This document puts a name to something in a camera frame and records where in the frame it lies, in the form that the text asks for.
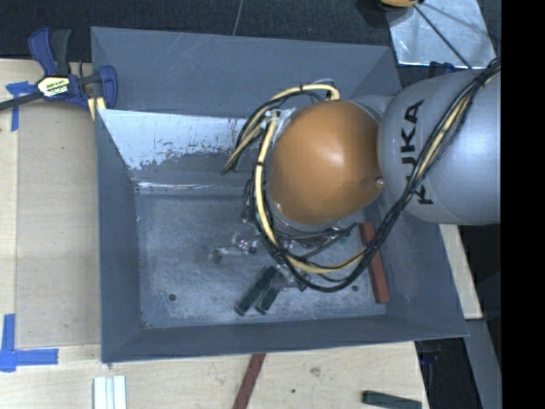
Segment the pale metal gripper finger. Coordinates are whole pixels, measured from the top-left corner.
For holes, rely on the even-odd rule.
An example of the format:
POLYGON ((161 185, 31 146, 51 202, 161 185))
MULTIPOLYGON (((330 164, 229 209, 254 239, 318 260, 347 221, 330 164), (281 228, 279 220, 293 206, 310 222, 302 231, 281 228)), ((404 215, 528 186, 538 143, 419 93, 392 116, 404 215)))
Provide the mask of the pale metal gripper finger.
POLYGON ((284 271, 276 268, 272 279, 272 288, 277 291, 285 291, 287 289, 304 291, 305 285, 296 279, 290 271, 284 271))
POLYGON ((224 257, 241 257, 248 256, 257 252, 257 245, 255 241, 249 241, 246 239, 236 240, 230 245, 214 246, 210 253, 209 259, 213 263, 220 263, 224 257))

